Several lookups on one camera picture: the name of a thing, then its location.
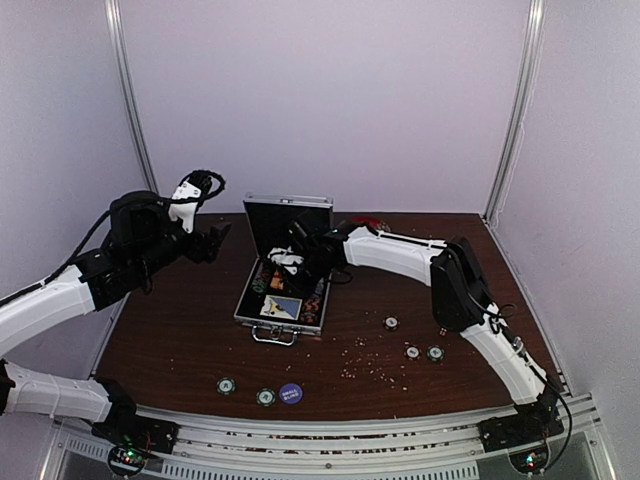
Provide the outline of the red card deck box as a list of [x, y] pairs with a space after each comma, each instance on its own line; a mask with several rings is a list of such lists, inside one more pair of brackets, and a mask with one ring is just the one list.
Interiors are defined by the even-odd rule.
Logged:
[[287, 289], [286, 280], [280, 270], [276, 270], [270, 281], [270, 288], [277, 291], [285, 291]]

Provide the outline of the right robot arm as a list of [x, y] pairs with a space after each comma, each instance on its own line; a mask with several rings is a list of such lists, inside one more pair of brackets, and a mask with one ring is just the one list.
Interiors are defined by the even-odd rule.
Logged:
[[287, 227], [284, 248], [272, 249], [268, 258], [302, 291], [346, 266], [375, 268], [424, 284], [439, 327], [467, 340], [506, 386], [516, 410], [511, 422], [517, 438], [530, 442], [563, 431], [558, 409], [564, 400], [556, 382], [509, 328], [466, 238], [419, 239], [367, 222], [322, 229], [301, 214]]

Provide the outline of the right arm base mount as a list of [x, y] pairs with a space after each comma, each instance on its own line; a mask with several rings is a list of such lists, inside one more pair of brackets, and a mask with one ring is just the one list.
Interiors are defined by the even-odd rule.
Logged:
[[506, 451], [511, 467], [524, 475], [540, 475], [552, 464], [549, 439], [563, 434], [559, 418], [543, 423], [533, 417], [514, 414], [493, 417], [478, 424], [486, 453]]

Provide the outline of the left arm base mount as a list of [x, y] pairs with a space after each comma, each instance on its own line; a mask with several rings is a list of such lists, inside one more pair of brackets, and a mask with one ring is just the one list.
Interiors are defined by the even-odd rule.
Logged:
[[150, 462], [171, 454], [179, 426], [175, 422], [140, 415], [129, 419], [90, 422], [91, 433], [111, 444], [106, 464], [120, 478], [140, 474]]

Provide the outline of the blue yellow card deck box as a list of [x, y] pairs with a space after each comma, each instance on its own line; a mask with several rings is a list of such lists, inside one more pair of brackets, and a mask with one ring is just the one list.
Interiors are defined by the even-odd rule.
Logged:
[[297, 320], [302, 308], [302, 300], [292, 297], [266, 295], [260, 315], [268, 318]]

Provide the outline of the aluminium poker case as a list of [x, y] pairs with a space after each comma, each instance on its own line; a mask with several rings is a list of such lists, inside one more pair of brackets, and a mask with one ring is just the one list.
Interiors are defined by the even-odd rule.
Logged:
[[260, 315], [260, 309], [266, 295], [298, 298], [303, 302], [310, 295], [295, 295], [288, 288], [285, 291], [268, 288], [265, 294], [254, 293], [251, 280], [260, 265], [271, 270], [272, 276], [284, 269], [267, 260], [267, 254], [274, 247], [291, 247], [293, 252], [304, 257], [303, 249], [311, 245], [310, 237], [323, 233], [333, 225], [333, 199], [317, 196], [260, 195], [248, 193], [243, 200], [250, 233], [253, 239], [256, 259], [245, 283], [241, 297], [234, 312], [235, 321], [251, 329], [251, 336], [257, 343], [293, 346], [301, 335], [319, 336], [322, 333], [331, 276], [328, 281], [327, 298], [322, 322], [318, 326], [303, 325], [297, 320], [268, 318]]

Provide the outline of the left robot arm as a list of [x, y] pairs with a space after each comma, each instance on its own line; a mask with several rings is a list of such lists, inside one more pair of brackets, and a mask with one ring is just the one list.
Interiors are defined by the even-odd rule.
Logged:
[[[180, 258], [212, 263], [230, 227], [203, 232], [196, 215], [226, 187], [209, 170], [187, 174], [170, 197], [150, 190], [127, 193], [111, 202], [88, 231], [109, 230], [95, 249], [81, 240], [70, 257], [46, 278], [1, 301], [1, 352], [68, 320], [102, 311], [140, 290], [150, 294], [153, 277]], [[123, 444], [144, 433], [136, 404], [111, 380], [73, 380], [1, 362], [1, 411], [78, 418], [104, 424]]]

